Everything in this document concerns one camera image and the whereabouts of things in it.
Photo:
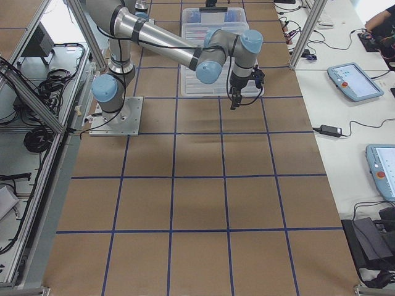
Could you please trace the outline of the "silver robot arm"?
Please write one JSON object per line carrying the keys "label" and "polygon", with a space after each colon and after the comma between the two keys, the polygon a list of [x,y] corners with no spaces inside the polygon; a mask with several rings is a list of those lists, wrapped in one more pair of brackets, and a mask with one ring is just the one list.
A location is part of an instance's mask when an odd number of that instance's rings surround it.
{"label": "silver robot arm", "polygon": [[87,1],[86,8],[98,30],[109,38],[112,54],[109,70],[123,76],[135,74],[130,61],[130,44],[136,43],[161,56],[172,59],[194,71],[204,84],[216,82],[227,60],[234,60],[228,72],[227,94],[231,109],[241,106],[241,91],[248,81],[262,89],[264,74],[255,65],[263,36],[256,30],[237,35],[221,29],[206,34],[198,46],[150,23],[135,14],[134,1]]}

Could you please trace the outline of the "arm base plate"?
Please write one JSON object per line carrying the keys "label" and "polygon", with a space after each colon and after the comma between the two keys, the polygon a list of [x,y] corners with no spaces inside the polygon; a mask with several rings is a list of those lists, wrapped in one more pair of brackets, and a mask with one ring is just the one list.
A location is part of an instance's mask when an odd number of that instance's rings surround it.
{"label": "arm base plate", "polygon": [[137,136],[141,123],[144,97],[126,97],[123,109],[109,123],[116,114],[103,113],[100,105],[96,104],[96,112],[100,116],[94,117],[91,122],[90,136]]}

